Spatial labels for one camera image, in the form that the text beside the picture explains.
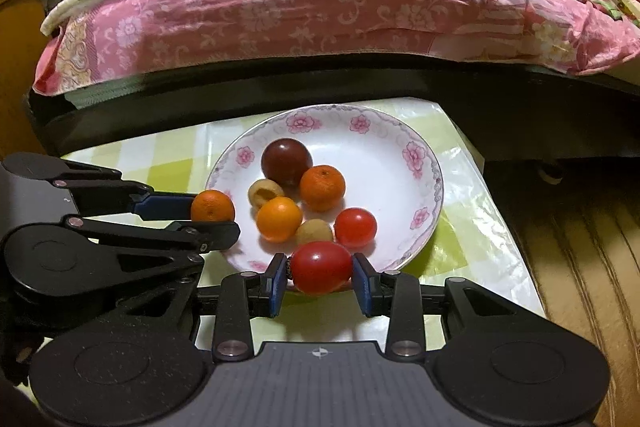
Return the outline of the dark bed frame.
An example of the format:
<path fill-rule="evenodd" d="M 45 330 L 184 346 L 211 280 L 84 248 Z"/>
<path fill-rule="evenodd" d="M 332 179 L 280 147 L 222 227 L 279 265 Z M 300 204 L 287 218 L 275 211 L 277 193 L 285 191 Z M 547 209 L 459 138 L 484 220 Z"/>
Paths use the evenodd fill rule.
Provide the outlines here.
<path fill-rule="evenodd" d="M 30 94 L 49 153 L 227 118 L 383 98 L 437 103 L 492 162 L 639 164 L 639 90 L 598 74 L 402 54 L 265 58 L 151 72 L 55 96 Z"/>

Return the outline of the small orange mandarin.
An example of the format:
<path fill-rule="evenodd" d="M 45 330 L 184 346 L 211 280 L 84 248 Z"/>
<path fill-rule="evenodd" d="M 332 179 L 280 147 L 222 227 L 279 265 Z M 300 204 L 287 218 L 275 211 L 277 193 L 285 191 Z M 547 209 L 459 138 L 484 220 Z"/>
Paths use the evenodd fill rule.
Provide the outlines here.
<path fill-rule="evenodd" d="M 226 222 L 235 219 L 231 198 L 217 190 L 206 190 L 196 195 L 191 204 L 191 220 L 198 222 Z"/>

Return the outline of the red cherry tomato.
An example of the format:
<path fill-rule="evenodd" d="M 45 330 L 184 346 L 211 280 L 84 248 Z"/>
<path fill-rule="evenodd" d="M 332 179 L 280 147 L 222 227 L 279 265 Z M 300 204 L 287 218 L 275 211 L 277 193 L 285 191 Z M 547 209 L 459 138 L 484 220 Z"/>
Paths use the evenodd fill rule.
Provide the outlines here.
<path fill-rule="evenodd" d="M 338 243 L 347 248 L 362 248 L 375 239 L 378 222 L 368 210 L 346 208 L 334 222 L 334 234 Z"/>
<path fill-rule="evenodd" d="M 303 294 L 333 293 L 352 277 L 352 254 L 337 243 L 307 243 L 290 257 L 290 272 L 294 286 Z"/>

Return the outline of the brown wooden nightstand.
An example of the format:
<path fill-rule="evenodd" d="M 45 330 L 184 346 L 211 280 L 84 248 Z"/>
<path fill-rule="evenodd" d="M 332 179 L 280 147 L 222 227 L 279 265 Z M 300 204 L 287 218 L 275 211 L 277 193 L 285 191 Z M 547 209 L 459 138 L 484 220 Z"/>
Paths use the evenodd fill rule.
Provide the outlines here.
<path fill-rule="evenodd" d="M 39 57 L 49 42 L 40 32 L 41 0 L 1 0 L 1 155 L 42 153 L 32 130 L 26 98 L 32 89 Z"/>

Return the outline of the white floral rimmed plate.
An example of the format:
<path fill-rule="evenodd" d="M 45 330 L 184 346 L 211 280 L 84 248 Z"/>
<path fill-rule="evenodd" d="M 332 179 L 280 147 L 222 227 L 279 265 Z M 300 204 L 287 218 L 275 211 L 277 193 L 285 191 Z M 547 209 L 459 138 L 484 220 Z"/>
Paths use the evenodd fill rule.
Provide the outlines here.
<path fill-rule="evenodd" d="M 262 178 L 262 153 L 277 139 L 307 147 L 317 165 L 345 178 L 341 209 L 370 211 L 378 224 L 363 252 L 378 271 L 400 270 L 431 239 L 444 201 L 444 175 L 431 147 L 408 124 L 380 110 L 344 104 L 308 106 L 272 116 L 246 130 L 220 155 L 206 185 L 226 193 L 240 237 L 224 257 L 238 271 L 262 271 L 292 243 L 260 237 L 248 189 Z"/>

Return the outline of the tan longan with dent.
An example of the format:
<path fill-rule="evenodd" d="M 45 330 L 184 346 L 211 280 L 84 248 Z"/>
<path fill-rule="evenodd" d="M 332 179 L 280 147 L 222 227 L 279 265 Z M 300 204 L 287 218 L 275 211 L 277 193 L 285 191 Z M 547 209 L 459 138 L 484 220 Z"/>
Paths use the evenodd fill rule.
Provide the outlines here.
<path fill-rule="evenodd" d="M 284 196 L 283 188 L 269 179 L 255 181 L 247 191 L 248 201 L 255 210 L 262 208 L 271 199 L 282 196 Z"/>

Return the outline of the small tan longan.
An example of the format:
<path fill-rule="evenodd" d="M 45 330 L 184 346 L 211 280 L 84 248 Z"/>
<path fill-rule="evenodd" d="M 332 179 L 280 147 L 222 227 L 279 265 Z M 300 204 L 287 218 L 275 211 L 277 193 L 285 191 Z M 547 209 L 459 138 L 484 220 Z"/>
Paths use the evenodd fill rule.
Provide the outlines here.
<path fill-rule="evenodd" d="M 297 246 L 302 246 L 314 242 L 333 242 L 334 234 L 328 222 L 322 219 L 310 219 L 299 225 L 294 239 Z"/>

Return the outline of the dark red plum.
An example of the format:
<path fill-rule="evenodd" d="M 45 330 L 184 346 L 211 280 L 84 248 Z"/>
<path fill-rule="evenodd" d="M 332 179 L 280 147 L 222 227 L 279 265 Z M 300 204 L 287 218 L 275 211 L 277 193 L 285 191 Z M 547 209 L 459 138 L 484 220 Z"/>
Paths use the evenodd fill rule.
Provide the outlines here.
<path fill-rule="evenodd" d="M 271 142 L 265 148 L 260 165 L 267 179 L 282 186 L 296 187 L 312 167 L 312 158 L 304 144 L 284 138 Z"/>

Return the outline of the green white checkered tablecloth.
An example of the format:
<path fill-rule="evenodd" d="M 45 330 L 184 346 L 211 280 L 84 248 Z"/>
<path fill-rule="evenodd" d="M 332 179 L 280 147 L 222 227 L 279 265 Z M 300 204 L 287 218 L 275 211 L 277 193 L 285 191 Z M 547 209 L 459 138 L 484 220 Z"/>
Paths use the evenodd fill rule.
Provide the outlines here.
<path fill-rule="evenodd" d="M 431 242 L 405 272 L 440 285 L 460 275 L 536 313 L 542 306 L 518 246 L 480 173 L 482 158 L 438 104 L 391 98 L 372 107 L 405 121 L 431 145 L 444 173 L 442 217 Z M 115 168 L 157 190 L 198 193 L 222 151 L 264 115 L 198 124 L 78 150 L 71 160 Z M 386 338 L 386 317 L 367 319 L 350 291 L 309 299 L 285 296 L 273 320 L 252 322 L 256 346 L 265 341 L 349 341 Z"/>

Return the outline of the large bumpy mandarin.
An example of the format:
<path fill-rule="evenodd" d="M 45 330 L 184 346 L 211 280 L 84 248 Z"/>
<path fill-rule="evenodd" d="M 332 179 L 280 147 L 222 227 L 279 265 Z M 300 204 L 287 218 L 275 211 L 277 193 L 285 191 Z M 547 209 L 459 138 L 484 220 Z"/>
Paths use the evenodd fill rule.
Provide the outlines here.
<path fill-rule="evenodd" d="M 309 210 L 325 212 L 336 207 L 346 193 L 344 176 L 334 167 L 319 165 L 308 169 L 299 182 L 299 196 Z"/>

